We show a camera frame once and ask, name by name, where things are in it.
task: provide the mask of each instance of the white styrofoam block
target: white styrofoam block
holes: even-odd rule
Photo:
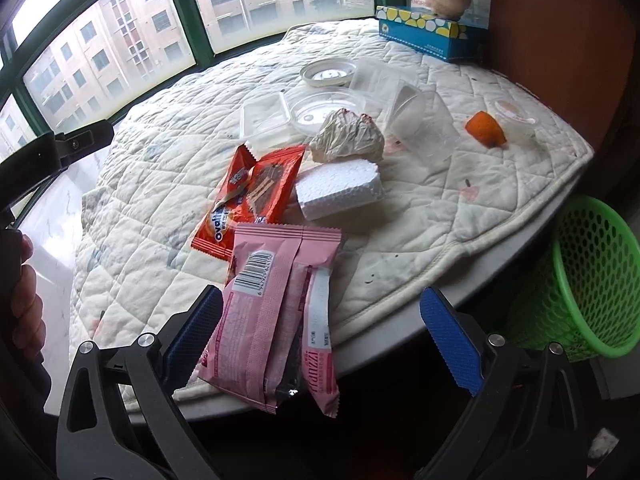
[[[303,171],[296,180],[296,194],[302,214],[315,220],[380,200],[385,191],[378,166],[356,158]]]

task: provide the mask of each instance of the brown wall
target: brown wall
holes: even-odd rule
[[[487,60],[597,149],[625,91],[635,38],[617,0],[492,0]]]

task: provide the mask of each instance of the blue tissue box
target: blue tissue box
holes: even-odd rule
[[[443,20],[419,7],[378,6],[376,17],[380,22],[380,36],[404,43],[415,50],[444,61],[482,58],[486,41],[486,28]]]

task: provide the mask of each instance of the blue gripper pad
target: blue gripper pad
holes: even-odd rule
[[[187,385],[191,372],[222,317],[222,306],[222,292],[209,285],[164,355],[162,388],[167,394],[171,395]]]
[[[475,397],[482,386],[480,355],[455,315],[453,308],[445,304],[435,290],[424,289],[420,297],[420,316],[456,384]]]

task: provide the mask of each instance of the pink snack package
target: pink snack package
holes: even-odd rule
[[[291,394],[284,384],[286,368],[289,375],[295,368],[298,376],[302,367],[322,412],[335,416],[328,279],[340,238],[334,229],[238,224],[225,307],[203,355],[200,378],[274,413],[283,395]]]

